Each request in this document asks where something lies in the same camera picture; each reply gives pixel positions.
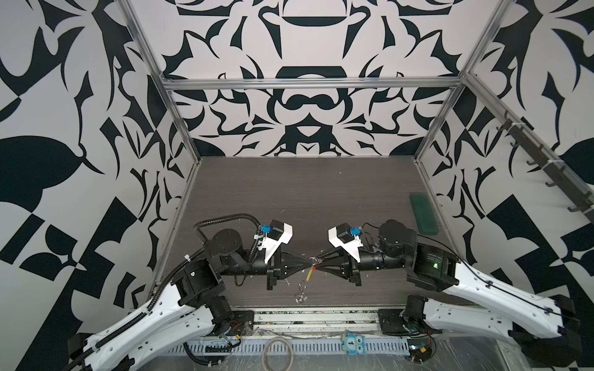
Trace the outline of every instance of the aluminum frame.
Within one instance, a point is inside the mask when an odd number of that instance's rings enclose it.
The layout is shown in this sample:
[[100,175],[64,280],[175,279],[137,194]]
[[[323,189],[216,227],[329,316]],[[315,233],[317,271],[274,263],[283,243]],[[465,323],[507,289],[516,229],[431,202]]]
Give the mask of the aluminum frame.
[[455,87],[459,77],[163,79],[166,90]]
[[171,98],[170,92],[168,92],[163,86],[161,70],[154,58],[153,51],[151,50],[149,42],[146,39],[145,33],[140,26],[140,22],[136,16],[134,7],[129,0],[116,0],[116,3],[118,4],[118,8],[122,13],[124,21],[126,22],[130,36],[132,36],[132,39],[138,46],[138,52],[147,66],[148,72],[153,79],[157,91],[159,92],[165,107],[171,114],[173,124],[182,137],[182,141],[184,142],[184,145],[190,153],[194,163],[198,163],[200,161],[200,154],[198,153],[198,150],[194,145],[194,141],[188,132],[188,127],[186,126],[184,119],[179,114],[175,101],[173,101],[173,98]]
[[179,205],[175,210],[175,214],[173,215],[173,221],[171,222],[171,226],[169,227],[169,231],[167,232],[167,239],[165,240],[165,244],[163,245],[163,250],[161,251],[161,255],[157,258],[157,264],[153,269],[153,275],[151,276],[151,279],[148,282],[149,284],[146,285],[143,291],[143,297],[145,302],[150,299],[150,296],[156,284],[163,277],[163,272],[166,266],[165,263],[167,262],[167,260],[169,260],[169,253],[171,253],[171,249],[173,248],[173,242],[175,241],[175,237],[178,235],[177,231],[179,229],[179,225],[181,224],[182,217],[184,216],[185,209],[188,206],[188,200],[192,194],[192,190],[194,189],[194,184],[196,182],[198,170],[200,169],[200,164],[201,163],[194,164],[192,166],[192,170],[190,170],[184,193],[182,193],[182,198],[179,200]]
[[456,240],[454,240],[454,236],[452,235],[452,233],[450,231],[450,226],[448,225],[446,216],[444,215],[444,213],[441,209],[441,205],[440,205],[439,201],[437,201],[437,196],[436,196],[435,192],[433,191],[433,188],[431,188],[430,178],[429,178],[429,175],[427,174],[427,171],[425,170],[425,166],[420,161],[416,161],[416,160],[415,160],[415,165],[416,165],[417,170],[419,171],[419,174],[421,175],[421,181],[423,182],[423,185],[425,186],[425,189],[427,190],[427,193],[429,195],[429,201],[431,202],[431,206],[433,207],[433,210],[437,214],[437,218],[439,219],[439,221],[441,223],[441,228],[443,229],[448,241],[450,242],[450,247],[452,249],[454,249],[454,251],[456,251],[458,256],[462,256],[465,258],[466,250],[461,250],[459,248],[459,246],[457,245]]
[[462,83],[476,95],[481,103],[483,103],[501,123],[504,123],[507,119],[510,119],[512,122],[522,122],[522,120],[520,120],[520,118],[473,73],[465,73],[462,76]]
[[[468,72],[474,71],[478,63],[480,63],[482,57],[484,56],[486,49],[492,43],[493,39],[499,32],[501,28],[501,23],[505,16],[507,15],[507,11],[511,8],[513,4],[516,3],[516,0],[500,0],[499,3],[495,6],[495,10],[491,14],[491,18],[487,22],[485,28],[483,29],[481,36],[477,40],[475,47],[472,49],[470,56],[466,60],[466,63],[460,70],[458,77],[462,79],[462,77],[467,74]],[[435,119],[431,122],[431,126],[423,138],[421,145],[417,149],[415,153],[415,158],[419,161],[422,160],[423,156],[426,152],[431,148],[431,144],[437,136],[437,133],[441,130],[444,122],[446,121],[447,115],[451,112],[452,108],[460,98],[460,95],[464,91],[463,81],[461,84],[457,86],[454,90],[450,91],[450,94],[445,98],[444,104],[441,106],[440,111],[437,113]]]

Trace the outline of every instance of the floral pattern wallpaper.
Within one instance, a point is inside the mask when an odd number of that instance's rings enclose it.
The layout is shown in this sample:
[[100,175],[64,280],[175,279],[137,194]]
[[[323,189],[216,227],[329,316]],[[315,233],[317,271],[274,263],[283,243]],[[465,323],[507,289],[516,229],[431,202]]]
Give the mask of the floral pattern wallpaper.
[[[132,0],[163,76],[457,76],[491,0]],[[176,91],[202,156],[412,155],[447,88]]]
[[0,5],[3,370],[144,300],[193,161],[113,0]]
[[[476,69],[481,79],[586,183],[594,93],[594,4],[518,0]],[[466,89],[423,165],[461,253],[478,269],[544,296],[573,299],[594,367],[594,225]]]

